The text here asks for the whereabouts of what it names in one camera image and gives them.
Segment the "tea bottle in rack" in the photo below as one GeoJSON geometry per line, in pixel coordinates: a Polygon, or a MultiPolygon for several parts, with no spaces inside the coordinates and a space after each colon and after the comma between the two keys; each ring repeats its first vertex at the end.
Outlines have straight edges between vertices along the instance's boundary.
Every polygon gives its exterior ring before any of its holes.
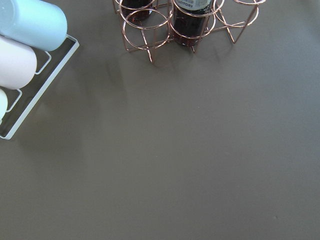
{"type": "Polygon", "coordinates": [[[193,47],[199,42],[206,17],[188,15],[205,15],[211,12],[212,0],[175,0],[173,13],[172,38],[180,45],[193,47]]]}
{"type": "Polygon", "coordinates": [[[123,0],[121,11],[123,17],[131,22],[144,21],[151,15],[150,8],[153,7],[153,0],[123,0]]]}

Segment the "white cup rack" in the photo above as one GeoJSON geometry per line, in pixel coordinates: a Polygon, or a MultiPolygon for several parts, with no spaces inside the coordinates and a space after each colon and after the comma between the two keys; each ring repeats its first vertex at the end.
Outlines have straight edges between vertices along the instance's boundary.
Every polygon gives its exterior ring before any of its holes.
{"type": "Polygon", "coordinates": [[[14,136],[79,46],[76,38],[67,35],[62,45],[56,50],[46,52],[35,49],[37,69],[30,83],[21,89],[0,88],[8,99],[8,108],[0,121],[1,139],[10,140],[14,136]]]}

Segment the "light blue cup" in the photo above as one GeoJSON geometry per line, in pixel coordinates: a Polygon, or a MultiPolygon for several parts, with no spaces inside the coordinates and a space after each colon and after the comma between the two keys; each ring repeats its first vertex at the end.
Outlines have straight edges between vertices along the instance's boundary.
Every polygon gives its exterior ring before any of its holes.
{"type": "Polygon", "coordinates": [[[28,46],[50,52],[67,37],[63,10],[42,0],[2,0],[0,34],[28,46]]]}

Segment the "pink cup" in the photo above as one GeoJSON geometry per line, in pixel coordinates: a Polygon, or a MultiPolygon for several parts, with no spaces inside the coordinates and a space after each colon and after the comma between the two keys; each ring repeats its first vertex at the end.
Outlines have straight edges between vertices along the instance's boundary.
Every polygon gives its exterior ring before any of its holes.
{"type": "Polygon", "coordinates": [[[23,43],[0,37],[0,85],[10,90],[21,89],[34,77],[37,57],[34,50],[23,43]]]}

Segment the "white cup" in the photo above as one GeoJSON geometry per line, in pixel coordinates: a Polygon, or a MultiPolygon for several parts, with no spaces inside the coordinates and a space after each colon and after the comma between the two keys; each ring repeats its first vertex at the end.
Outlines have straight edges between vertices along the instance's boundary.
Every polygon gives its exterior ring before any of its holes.
{"type": "Polygon", "coordinates": [[[8,98],[6,93],[0,89],[0,120],[2,121],[8,108],[8,98]]]}

